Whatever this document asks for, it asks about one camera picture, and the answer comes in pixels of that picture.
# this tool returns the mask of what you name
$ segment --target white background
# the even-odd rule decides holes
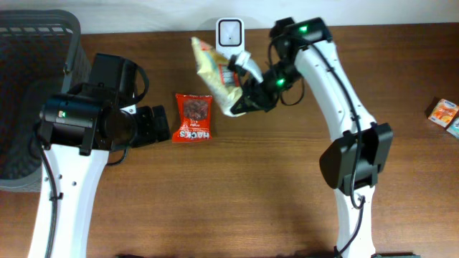
[[[242,18],[246,29],[289,16],[328,25],[459,22],[459,0],[0,0],[0,9],[68,10],[84,34],[214,29],[224,16]]]

